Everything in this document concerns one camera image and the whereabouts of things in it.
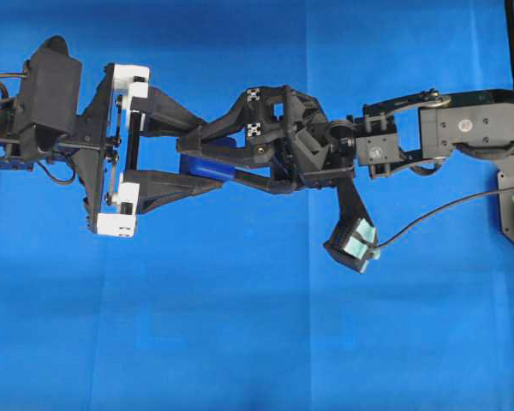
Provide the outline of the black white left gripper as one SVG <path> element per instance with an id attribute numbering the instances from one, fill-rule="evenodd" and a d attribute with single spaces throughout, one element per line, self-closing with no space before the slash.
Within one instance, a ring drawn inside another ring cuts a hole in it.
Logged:
<path id="1" fill-rule="evenodd" d="M 107 64 L 91 103 L 77 116 L 71 162 L 85 192 L 87 229 L 94 234 L 130 238 L 136 228 L 136 206 L 138 214 L 146 214 L 223 186 L 206 177 L 156 170 L 127 170 L 115 183 L 121 136 L 109 135 L 112 114 L 117 114 L 117 126 L 123 116 L 129 126 L 139 129 L 141 124 L 144 137 L 179 137 L 206 124 L 165 92 L 149 88 L 149 79 L 146 66 Z M 131 109 L 134 98 L 136 110 Z"/>

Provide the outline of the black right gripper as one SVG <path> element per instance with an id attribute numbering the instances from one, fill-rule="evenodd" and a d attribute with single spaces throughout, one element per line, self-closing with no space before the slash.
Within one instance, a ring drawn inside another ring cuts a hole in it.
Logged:
<path id="1" fill-rule="evenodd" d="M 210 144 L 244 126 L 244 147 Z M 328 120 L 317 98 L 290 86 L 258 86 L 239 96 L 225 115 L 179 137 L 176 150 L 234 167 L 234 181 L 244 186 L 291 194 L 352 181 L 356 126 Z"/>

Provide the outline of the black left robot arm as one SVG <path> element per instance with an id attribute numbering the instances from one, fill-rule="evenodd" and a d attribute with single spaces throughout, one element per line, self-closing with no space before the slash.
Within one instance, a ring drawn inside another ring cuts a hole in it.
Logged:
<path id="1" fill-rule="evenodd" d="M 43 121 L 18 128 L 24 110 L 21 96 L 0 99 L 0 170 L 31 170 L 44 162 L 64 162 L 85 188 L 83 200 L 87 227 L 97 235 L 129 238 L 134 235 L 137 215 L 186 197 L 221 188 L 219 181 L 184 174 L 138 170 L 142 114 L 128 109 L 135 98 L 148 96 L 150 70 L 143 66 L 109 64 L 92 102 L 80 115 L 68 103 L 56 99 L 45 102 L 45 119 L 52 112 L 66 114 L 71 129 L 51 128 Z M 112 96 L 123 96 L 119 114 L 128 116 L 128 149 L 122 173 L 111 173 L 109 191 L 104 191 L 105 164 L 118 163 L 118 136 L 110 137 Z"/>

